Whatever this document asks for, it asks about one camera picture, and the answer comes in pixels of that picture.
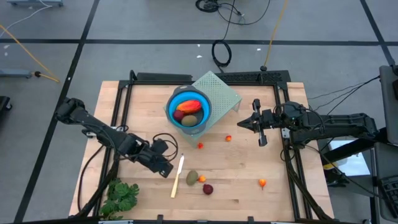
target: green herb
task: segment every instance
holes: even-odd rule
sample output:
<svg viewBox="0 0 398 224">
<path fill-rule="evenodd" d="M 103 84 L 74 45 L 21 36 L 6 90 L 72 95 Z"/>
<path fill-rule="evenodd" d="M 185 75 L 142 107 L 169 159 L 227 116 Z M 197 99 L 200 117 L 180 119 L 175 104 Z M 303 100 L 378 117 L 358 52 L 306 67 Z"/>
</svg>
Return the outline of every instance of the green herb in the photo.
<svg viewBox="0 0 398 224">
<path fill-rule="evenodd" d="M 121 220 L 123 216 L 116 216 L 116 212 L 129 211 L 136 206 L 138 193 L 137 184 L 129 186 L 116 178 L 109 183 L 107 199 L 99 212 L 105 216 L 105 220 Z"/>
</svg>

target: butcher block tabletop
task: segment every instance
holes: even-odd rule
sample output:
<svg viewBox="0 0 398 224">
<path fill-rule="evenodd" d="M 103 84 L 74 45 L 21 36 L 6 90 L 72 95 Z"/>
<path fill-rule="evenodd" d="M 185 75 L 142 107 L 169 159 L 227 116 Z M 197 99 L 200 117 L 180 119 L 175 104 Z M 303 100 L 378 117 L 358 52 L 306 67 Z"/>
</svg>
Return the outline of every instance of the butcher block tabletop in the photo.
<svg viewBox="0 0 398 224">
<path fill-rule="evenodd" d="M 174 169 L 166 179 L 138 162 L 120 162 L 118 177 L 129 185 L 138 184 L 140 191 L 137 205 L 118 215 L 133 220 L 155 220 L 158 215 L 163 215 L 164 220 L 245 221 L 248 216 L 253 216 L 255 221 L 294 221 L 286 166 L 280 159 L 280 130 L 264 130 L 268 144 L 259 147 L 258 134 L 236 125 L 252 114 L 255 98 L 260 99 L 262 110 L 274 108 L 273 87 L 232 86 L 242 96 L 240 109 L 238 112 L 231 110 L 203 135 L 200 139 L 202 149 L 190 146 L 167 121 L 164 106 L 176 87 L 133 85 L 127 132 L 150 142 L 158 133 L 170 133 L 177 139 L 179 150 L 177 158 L 172 161 Z M 288 83 L 288 89 L 291 101 L 308 106 L 303 83 Z M 106 124 L 111 123 L 117 90 L 118 82 L 102 83 L 94 116 Z M 126 91 L 123 92 L 118 122 L 121 120 L 125 94 Z M 225 141 L 228 135 L 232 136 L 230 142 Z M 315 141 L 309 145 L 317 146 Z M 99 147 L 95 138 L 88 140 L 81 168 Z M 169 146 L 165 154 L 173 151 L 173 146 Z M 81 190 L 82 205 L 90 199 L 98 186 L 104 152 L 102 150 L 91 161 L 85 172 Z M 177 194 L 175 198 L 170 198 L 181 153 L 184 154 L 185 161 Z M 301 157 L 308 191 L 325 213 L 333 217 L 319 154 L 308 147 L 301 150 Z M 206 184 L 211 184 L 214 188 L 211 195 L 203 193 L 203 183 L 197 182 L 193 186 L 186 184 L 185 178 L 190 170 L 196 170 L 199 175 L 206 177 Z M 259 179 L 267 180 L 263 190 L 258 184 Z M 78 182 L 71 215 L 78 212 L 77 189 Z M 300 216 L 304 218 L 302 195 L 297 188 L 296 191 Z"/>
</svg>

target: fig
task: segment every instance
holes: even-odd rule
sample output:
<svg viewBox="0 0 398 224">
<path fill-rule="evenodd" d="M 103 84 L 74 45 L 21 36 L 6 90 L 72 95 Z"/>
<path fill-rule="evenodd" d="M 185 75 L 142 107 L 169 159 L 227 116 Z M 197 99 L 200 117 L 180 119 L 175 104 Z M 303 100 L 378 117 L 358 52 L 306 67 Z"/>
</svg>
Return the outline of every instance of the fig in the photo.
<svg viewBox="0 0 398 224">
<path fill-rule="evenodd" d="M 211 186 L 210 184 L 205 184 L 203 186 L 203 193 L 211 195 L 211 193 L 213 193 L 213 186 Z"/>
<path fill-rule="evenodd" d="M 180 111 L 180 110 L 175 110 L 173 113 L 173 118 L 176 121 L 181 121 L 182 118 L 184 117 L 184 112 Z"/>
</svg>

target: knife handle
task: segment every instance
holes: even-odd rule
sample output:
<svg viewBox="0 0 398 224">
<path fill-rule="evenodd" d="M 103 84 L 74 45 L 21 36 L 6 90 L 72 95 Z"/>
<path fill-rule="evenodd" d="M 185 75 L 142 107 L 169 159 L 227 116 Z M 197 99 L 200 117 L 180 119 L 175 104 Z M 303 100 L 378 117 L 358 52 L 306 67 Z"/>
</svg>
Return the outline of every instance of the knife handle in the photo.
<svg viewBox="0 0 398 224">
<path fill-rule="evenodd" d="M 180 177 L 180 174 L 177 174 L 177 176 L 175 177 L 171 198 L 175 198 L 175 194 L 177 193 L 177 186 L 178 186 L 178 178 L 179 177 Z"/>
</svg>

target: blue bowl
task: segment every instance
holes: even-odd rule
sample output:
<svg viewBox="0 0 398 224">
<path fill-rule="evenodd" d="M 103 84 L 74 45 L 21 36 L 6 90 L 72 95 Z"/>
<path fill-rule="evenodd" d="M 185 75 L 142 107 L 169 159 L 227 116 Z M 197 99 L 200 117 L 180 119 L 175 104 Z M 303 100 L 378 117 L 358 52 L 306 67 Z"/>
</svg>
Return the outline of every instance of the blue bowl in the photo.
<svg viewBox="0 0 398 224">
<path fill-rule="evenodd" d="M 203 110 L 203 119 L 199 122 L 199 124 L 193 127 L 183 126 L 173 117 L 173 113 L 177 109 L 177 106 L 187 100 L 198 100 L 201 103 L 201 108 Z M 179 86 L 174 90 L 173 95 L 167 102 L 166 115 L 169 121 L 174 126 L 180 128 L 184 133 L 198 134 L 206 128 L 206 122 L 209 120 L 211 115 L 211 103 L 208 97 L 195 87 L 191 85 Z"/>
</svg>

